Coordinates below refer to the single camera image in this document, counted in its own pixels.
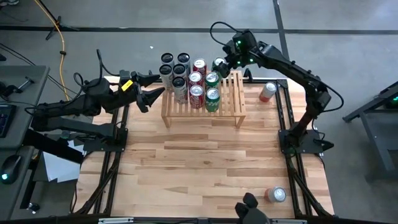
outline yellow cable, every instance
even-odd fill
[[[65,41],[63,40],[63,35],[62,35],[60,29],[58,28],[58,25],[51,18],[51,16],[47,13],[47,11],[43,8],[43,6],[37,0],[35,0],[35,2],[42,9],[42,11],[45,13],[45,15],[51,20],[51,22],[54,24],[55,28],[57,29],[58,33],[60,34],[60,37],[61,37],[61,40],[62,40],[62,51],[64,52],[65,51]],[[61,62],[60,62],[60,78],[61,78],[61,83],[62,83],[62,87],[63,87],[63,92],[65,93],[65,97],[67,98],[67,100],[69,100],[67,89],[65,88],[65,84],[63,82],[63,76],[62,76],[62,67],[63,67],[63,59],[64,59],[64,57],[65,56],[62,54]]]

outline black can lid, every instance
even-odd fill
[[[176,64],[173,68],[174,74],[181,75],[185,72],[185,66],[182,64]]]
[[[172,73],[172,67],[170,65],[162,65],[159,68],[159,72],[162,75],[168,75],[168,74]]]
[[[187,53],[180,53],[177,57],[179,62],[185,63],[189,61],[189,54]]]
[[[173,79],[173,86],[174,86],[174,87],[179,88],[179,87],[184,86],[184,85],[185,85],[185,79],[184,79],[184,78],[182,78],[182,77],[175,77],[175,78]]]
[[[165,62],[165,63],[169,63],[174,59],[173,55],[170,53],[164,53],[164,54],[162,54],[162,56],[160,58],[161,58],[162,62]]]

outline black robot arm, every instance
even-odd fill
[[[307,102],[305,114],[299,122],[293,124],[286,136],[286,140],[292,146],[298,147],[308,124],[325,110],[331,99],[326,85],[318,76],[312,75],[310,70],[304,70],[294,61],[283,57],[280,50],[273,45],[257,42],[249,30],[237,32],[233,39],[224,45],[223,50],[227,54],[227,64],[221,63],[215,67],[222,77],[227,77],[231,68],[256,63],[259,67],[277,70],[304,87]]]
[[[80,95],[70,101],[60,101],[58,103],[39,104],[33,113],[32,128],[36,131],[52,131],[62,129],[76,131],[86,134],[95,134],[102,138],[114,138],[115,127],[112,124],[98,126],[86,124],[79,121],[70,121],[61,116],[66,115],[85,115],[96,116],[101,113],[101,108],[105,112],[112,113],[113,110],[122,106],[136,102],[141,112],[148,112],[147,106],[152,106],[153,102],[163,93],[164,88],[151,91],[141,90],[141,86],[147,87],[155,82],[159,75],[142,75],[137,72],[120,71],[119,83],[110,83],[107,79],[101,78],[86,82],[82,87],[84,95]],[[118,90],[110,89],[111,85],[117,85]]]

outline computer mouse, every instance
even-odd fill
[[[12,155],[3,162],[0,170],[2,183],[12,184],[17,180],[19,167],[21,166],[21,159],[21,156]]]

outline wooden rack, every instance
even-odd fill
[[[192,109],[189,102],[181,105],[174,101],[174,93],[165,91],[162,97],[164,124],[169,128],[172,118],[234,118],[236,128],[240,128],[246,117],[242,72],[231,71],[228,78],[220,80],[218,91],[220,92],[220,107],[216,112],[208,112],[204,106],[200,109]]]

